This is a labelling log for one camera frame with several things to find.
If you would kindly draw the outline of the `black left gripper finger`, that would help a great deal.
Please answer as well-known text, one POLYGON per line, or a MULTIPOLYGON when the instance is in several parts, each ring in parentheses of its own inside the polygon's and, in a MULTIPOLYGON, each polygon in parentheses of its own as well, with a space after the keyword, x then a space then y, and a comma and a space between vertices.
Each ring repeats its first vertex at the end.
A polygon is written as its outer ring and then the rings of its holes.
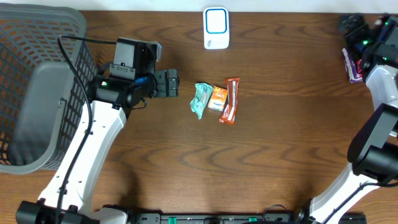
POLYGON ((170 86, 179 86, 179 77, 177 69, 169 70, 169 85, 170 86))
POLYGON ((178 97, 178 86, 170 86, 169 87, 168 97, 178 97))

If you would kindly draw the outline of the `pink purple floral pad pack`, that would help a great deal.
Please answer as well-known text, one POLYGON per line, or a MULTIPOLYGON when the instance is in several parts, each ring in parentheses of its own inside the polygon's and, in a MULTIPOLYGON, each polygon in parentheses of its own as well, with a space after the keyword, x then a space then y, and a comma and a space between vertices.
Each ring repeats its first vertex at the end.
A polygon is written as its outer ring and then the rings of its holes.
POLYGON ((361 71, 358 71, 358 63, 354 61, 351 52, 346 48, 341 50, 346 74, 350 83, 359 83, 363 81, 361 71))

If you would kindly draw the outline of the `teal snack packet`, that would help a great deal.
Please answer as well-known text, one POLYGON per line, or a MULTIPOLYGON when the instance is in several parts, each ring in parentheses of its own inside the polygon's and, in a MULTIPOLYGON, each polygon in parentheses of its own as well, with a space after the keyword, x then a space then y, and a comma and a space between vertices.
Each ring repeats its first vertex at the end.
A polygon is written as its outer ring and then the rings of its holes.
POLYGON ((190 102, 191 110, 197 114, 198 119, 202 119, 204 110, 213 93, 213 87, 207 83, 196 83, 195 97, 190 102))

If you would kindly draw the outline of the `small orange tissue pack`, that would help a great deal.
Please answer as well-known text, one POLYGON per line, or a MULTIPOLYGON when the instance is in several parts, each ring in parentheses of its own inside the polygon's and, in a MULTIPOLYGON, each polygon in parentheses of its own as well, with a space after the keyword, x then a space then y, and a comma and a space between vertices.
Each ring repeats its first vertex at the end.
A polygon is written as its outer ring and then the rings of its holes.
POLYGON ((223 111, 226 100, 228 99, 228 90, 214 86, 213 92, 208 102, 208 108, 217 111, 223 111))

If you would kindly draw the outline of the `orange snack bar wrapper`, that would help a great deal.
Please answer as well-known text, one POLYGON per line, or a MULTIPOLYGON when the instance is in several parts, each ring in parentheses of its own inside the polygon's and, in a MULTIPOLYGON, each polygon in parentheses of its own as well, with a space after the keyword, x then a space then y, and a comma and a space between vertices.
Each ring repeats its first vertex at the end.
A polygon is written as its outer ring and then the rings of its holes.
POLYGON ((233 125, 235 123, 236 112, 238 108, 238 90, 240 78, 227 78, 225 80, 228 91, 228 104, 225 106, 220 123, 233 125))

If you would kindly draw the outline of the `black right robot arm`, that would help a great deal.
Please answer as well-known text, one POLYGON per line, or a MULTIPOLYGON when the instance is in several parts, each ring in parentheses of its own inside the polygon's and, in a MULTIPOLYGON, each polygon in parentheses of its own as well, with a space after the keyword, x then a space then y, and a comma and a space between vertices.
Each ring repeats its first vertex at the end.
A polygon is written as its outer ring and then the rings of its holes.
POLYGON ((361 75, 371 92, 374 113, 349 145, 348 164, 291 223, 366 223, 348 210, 366 194, 397 187, 397 17, 386 14, 370 27, 361 14, 341 15, 338 31, 346 47, 347 72, 361 75))

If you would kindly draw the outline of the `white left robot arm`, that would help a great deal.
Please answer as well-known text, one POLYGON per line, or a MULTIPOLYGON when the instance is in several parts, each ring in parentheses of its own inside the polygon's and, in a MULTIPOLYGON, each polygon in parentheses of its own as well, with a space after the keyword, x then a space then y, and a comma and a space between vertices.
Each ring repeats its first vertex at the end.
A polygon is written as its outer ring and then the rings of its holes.
POLYGON ((129 210, 105 206, 92 212, 98 176, 116 136, 136 105, 146 98, 178 95, 176 69, 156 70, 133 78, 97 75, 90 83, 84 108, 63 161, 38 201, 23 201, 18 223, 134 223, 129 210))

